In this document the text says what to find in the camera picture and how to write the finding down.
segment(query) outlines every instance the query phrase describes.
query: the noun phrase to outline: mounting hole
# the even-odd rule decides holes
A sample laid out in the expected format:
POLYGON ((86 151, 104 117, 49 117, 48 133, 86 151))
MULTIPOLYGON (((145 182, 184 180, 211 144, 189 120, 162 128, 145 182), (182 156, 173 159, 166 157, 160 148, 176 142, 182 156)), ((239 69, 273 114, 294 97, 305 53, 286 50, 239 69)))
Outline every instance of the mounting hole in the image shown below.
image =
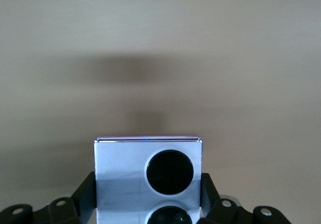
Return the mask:
POLYGON ((56 203, 56 206, 61 206, 61 205, 64 205, 66 204, 66 201, 65 200, 60 200, 56 203))
POLYGON ((228 200, 223 200, 222 201, 222 205, 225 206, 225 207, 231 207, 232 206, 232 203, 228 200))
POLYGON ((192 220, 186 211, 176 206, 165 206, 156 210, 147 224, 192 224, 192 220))
POLYGON ((263 215, 265 215, 265 216, 271 216, 271 215, 272 215, 272 212, 271 212, 269 209, 267 209, 267 208, 262 208, 262 209, 261 209, 261 213, 262 213, 263 215))
POLYGON ((17 215, 17 214, 19 214, 19 213, 21 213, 21 212, 23 212, 23 211, 24 211, 23 208, 17 208, 17 209, 15 209, 15 210, 12 212, 12 214, 13 214, 13 215, 17 215))
POLYGON ((192 182, 194 170, 191 160, 177 150, 165 150, 152 157, 147 166, 147 179, 159 193, 174 195, 192 182))

